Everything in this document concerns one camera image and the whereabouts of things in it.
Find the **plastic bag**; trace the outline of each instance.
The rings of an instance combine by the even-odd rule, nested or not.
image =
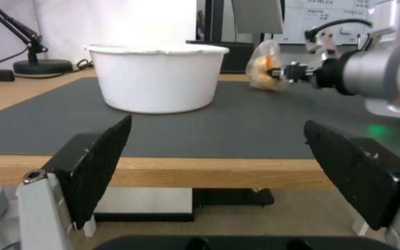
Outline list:
[[[254,50],[245,70],[251,87],[275,91],[287,87],[287,82],[273,78],[267,73],[272,68],[282,66],[280,52],[280,46],[275,40],[265,40]]]

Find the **wooden table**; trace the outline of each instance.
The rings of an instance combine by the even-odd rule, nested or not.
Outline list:
[[[47,80],[0,82],[0,110],[82,77],[93,70]],[[247,81],[243,75],[221,75],[221,81]],[[0,155],[0,183],[17,185],[50,156]],[[314,159],[217,159],[122,157],[112,186],[209,188],[332,187]]]

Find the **desk lamp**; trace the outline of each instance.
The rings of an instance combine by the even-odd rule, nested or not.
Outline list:
[[[27,46],[28,60],[15,62],[13,64],[13,71],[15,73],[45,75],[66,73],[73,70],[72,63],[68,60],[39,60],[36,54],[48,51],[48,49],[41,44],[43,37],[24,24],[21,24],[16,19],[8,16],[2,9],[0,9],[0,22]]]

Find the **white bowl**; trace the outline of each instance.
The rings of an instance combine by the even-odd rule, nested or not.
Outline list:
[[[90,51],[105,102],[136,113],[198,109],[214,98],[228,48],[199,44],[92,44]]]

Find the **white backdrop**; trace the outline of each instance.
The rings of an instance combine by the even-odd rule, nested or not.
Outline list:
[[[33,30],[38,30],[32,0],[0,0],[0,7],[23,24]],[[16,54],[24,48],[25,45],[21,40],[0,23],[0,59]],[[0,68],[11,68],[13,62],[26,59],[27,55],[20,55],[10,61],[1,63]]]
[[[89,58],[86,44],[195,40],[196,0],[34,0],[49,58]]]
[[[48,58],[76,63],[90,43],[170,43],[195,40],[196,0],[0,0],[0,7],[40,30]],[[0,24],[0,59],[24,44]],[[11,68],[22,55],[0,64]]]

